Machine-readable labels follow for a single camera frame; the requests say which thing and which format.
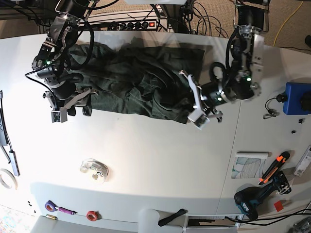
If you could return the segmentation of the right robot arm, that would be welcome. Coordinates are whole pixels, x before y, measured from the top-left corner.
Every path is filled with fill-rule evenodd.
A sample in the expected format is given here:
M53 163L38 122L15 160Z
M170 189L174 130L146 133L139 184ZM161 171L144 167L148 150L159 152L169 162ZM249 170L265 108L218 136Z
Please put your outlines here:
M51 107L52 122L66 122L68 116L76 114L76 107L82 108L83 115L91 116L91 97L99 91L91 86L76 85L82 83L84 77L79 71L90 61L94 48L94 30L88 22L91 12L98 10L96 0L61 0L57 3L55 17L42 44L38 55L32 62L32 71L25 74L27 79L34 74L34 82L44 86L43 94ZM87 28L90 43L83 63L72 63L69 50L74 46Z

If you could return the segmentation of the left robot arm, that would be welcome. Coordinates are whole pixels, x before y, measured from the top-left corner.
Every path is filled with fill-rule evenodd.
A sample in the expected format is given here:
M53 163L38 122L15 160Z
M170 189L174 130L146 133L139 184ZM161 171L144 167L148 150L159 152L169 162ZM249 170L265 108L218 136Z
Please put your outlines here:
M268 0L235 1L234 31L230 36L225 63L209 67L210 82L199 85L194 76L181 70L194 96L193 111L188 121L198 129L211 118L222 122L217 106L238 100L251 100L261 94L263 77L264 35L269 31Z

